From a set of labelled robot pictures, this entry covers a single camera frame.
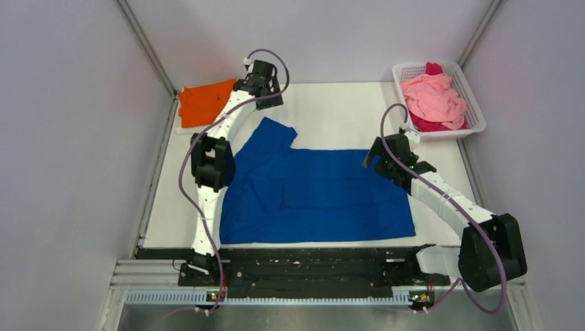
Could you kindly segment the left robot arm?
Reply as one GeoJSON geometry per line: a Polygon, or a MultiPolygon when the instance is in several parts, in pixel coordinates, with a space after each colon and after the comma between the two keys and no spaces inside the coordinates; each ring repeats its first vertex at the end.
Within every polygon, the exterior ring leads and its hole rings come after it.
{"type": "Polygon", "coordinates": [[[250,59],[244,64],[246,76],[235,82],[216,119],[201,133],[192,136],[190,156],[184,160],[194,177],[197,196],[195,200],[188,199],[197,211],[197,224],[187,266],[205,285],[218,282],[221,276],[218,257],[221,208],[236,174],[230,142],[253,112],[284,103],[275,65],[250,59]]]}

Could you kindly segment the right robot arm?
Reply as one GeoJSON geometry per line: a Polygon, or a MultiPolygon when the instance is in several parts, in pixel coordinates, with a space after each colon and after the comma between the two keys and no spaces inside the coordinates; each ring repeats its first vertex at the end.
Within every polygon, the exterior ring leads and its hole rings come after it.
{"type": "Polygon", "coordinates": [[[404,131],[377,137],[362,163],[430,208],[460,240],[456,245],[413,248],[404,266],[406,278],[423,284],[432,274],[440,274],[483,292],[524,276],[528,266],[516,218],[497,215],[450,186],[413,152],[417,141],[415,134],[404,131]]]}

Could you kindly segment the blue printed t-shirt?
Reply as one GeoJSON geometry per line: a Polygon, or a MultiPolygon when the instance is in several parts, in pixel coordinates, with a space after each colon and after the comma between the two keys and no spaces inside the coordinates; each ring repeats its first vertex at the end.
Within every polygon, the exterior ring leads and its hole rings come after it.
{"type": "Polygon", "coordinates": [[[223,244],[374,241],[415,235],[407,194],[364,168],[365,150],[295,149],[295,129],[263,119],[235,157],[223,244]]]}

